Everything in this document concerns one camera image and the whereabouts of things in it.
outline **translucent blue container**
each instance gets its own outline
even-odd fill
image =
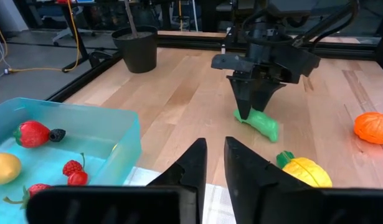
[[[41,122],[50,130],[64,129],[67,134],[60,142],[26,149],[16,143],[13,132],[28,120]],[[66,185],[62,168],[72,159],[82,163],[81,152],[88,185],[123,185],[141,155],[138,116],[126,110],[11,99],[0,104],[0,152],[14,154],[22,164],[15,180],[0,185],[0,224],[27,223],[21,205],[2,199],[21,200],[24,185]]]

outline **green plastic toy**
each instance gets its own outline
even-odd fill
[[[262,135],[269,138],[271,142],[278,141],[278,123],[274,119],[269,118],[265,113],[251,108],[248,119],[241,119],[240,112],[234,111],[234,116],[241,123],[247,123],[256,128]]]

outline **black pot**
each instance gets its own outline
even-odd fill
[[[122,35],[131,33],[131,29],[128,27],[115,31],[111,36],[129,71],[133,73],[148,72],[156,67],[158,30],[152,26],[138,26],[136,30],[152,34],[142,38],[118,40]]]

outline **wooden tabletop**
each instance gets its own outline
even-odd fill
[[[208,143],[207,182],[226,186],[224,139],[234,136],[269,161],[284,151],[328,171],[335,187],[383,188],[383,146],[353,133],[366,111],[383,113],[383,70],[375,62],[322,59],[309,78],[271,98],[265,113],[277,120],[271,143],[233,117],[235,99],[226,75],[210,67],[218,52],[158,49],[158,65],[132,74],[121,60],[67,103],[133,110],[139,114],[143,155],[138,166],[167,169],[197,138]]]

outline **red strawberry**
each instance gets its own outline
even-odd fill
[[[87,173],[84,171],[75,171],[68,178],[68,185],[86,185],[87,184]]]
[[[51,188],[50,185],[47,184],[34,184],[27,190],[25,186],[23,186],[22,190],[24,192],[24,195],[22,196],[21,201],[12,201],[8,197],[5,197],[3,200],[10,204],[22,204],[21,209],[24,209],[27,207],[27,203],[31,197],[33,197],[37,192],[40,192],[41,190],[49,189]]]
[[[26,148],[41,146],[49,139],[53,142],[59,142],[64,136],[64,130],[54,129],[50,131],[46,126],[37,121],[26,121],[20,124],[14,132],[18,145]]]
[[[85,155],[83,154],[83,152],[80,155],[82,155],[83,165],[81,165],[78,161],[75,161],[75,160],[68,161],[64,165],[64,168],[62,169],[63,175],[66,175],[67,177],[69,177],[75,171],[83,170],[83,168],[85,167]]]

